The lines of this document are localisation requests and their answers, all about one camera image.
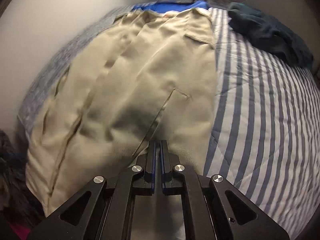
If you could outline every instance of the cloth pile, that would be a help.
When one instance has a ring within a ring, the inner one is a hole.
[[[97,175],[117,175],[148,146],[203,172],[213,124],[215,39],[210,13],[118,17],[53,86],[34,124],[27,185],[48,216]]]
[[[228,15],[230,27],[256,48],[276,55],[289,66],[312,68],[313,55],[303,39],[273,16],[242,3],[231,3]]]

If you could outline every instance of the pink fabric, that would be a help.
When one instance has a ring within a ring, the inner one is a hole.
[[[26,240],[31,231],[29,228],[25,228],[18,224],[10,224],[10,227],[16,233],[16,235],[20,237],[21,240]]]

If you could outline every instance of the metal screw cap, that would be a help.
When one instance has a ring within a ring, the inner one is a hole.
[[[139,166],[139,165],[134,165],[134,166],[132,167],[132,171],[134,171],[134,172],[139,172],[139,171],[141,171],[141,170],[142,170],[142,167]]]
[[[216,175],[213,176],[213,180],[215,182],[222,182],[223,181],[223,177],[221,175],[219,175],[219,174],[216,174]]]
[[[104,181],[104,178],[103,178],[102,176],[97,176],[97,177],[95,177],[95,178],[93,179],[93,181],[94,181],[95,183],[101,183],[101,182]]]
[[[230,222],[231,224],[235,224],[235,223],[236,223],[236,221],[235,221],[233,218],[228,218],[228,220],[229,220],[229,222]]]
[[[174,167],[174,169],[175,169],[176,171],[183,171],[183,170],[184,170],[184,166],[181,165],[181,164],[178,164],[178,165],[176,165],[176,166]]]

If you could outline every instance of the dark fabric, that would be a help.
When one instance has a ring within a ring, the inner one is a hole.
[[[297,34],[276,18],[242,3],[231,3],[229,25],[258,49],[282,59],[289,66],[311,69],[313,55]]]
[[[31,229],[44,219],[44,213],[27,188],[26,163],[26,154],[15,153],[8,136],[0,130],[0,199],[9,199],[3,214],[8,222]]]

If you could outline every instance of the blue fabric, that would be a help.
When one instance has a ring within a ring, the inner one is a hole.
[[[195,3],[175,3],[175,2],[156,2],[148,5],[137,4],[133,7],[132,10],[141,9],[141,10],[152,10],[158,13],[165,13],[168,11],[178,11],[182,12],[190,8],[204,8],[209,9],[207,2],[199,0]]]

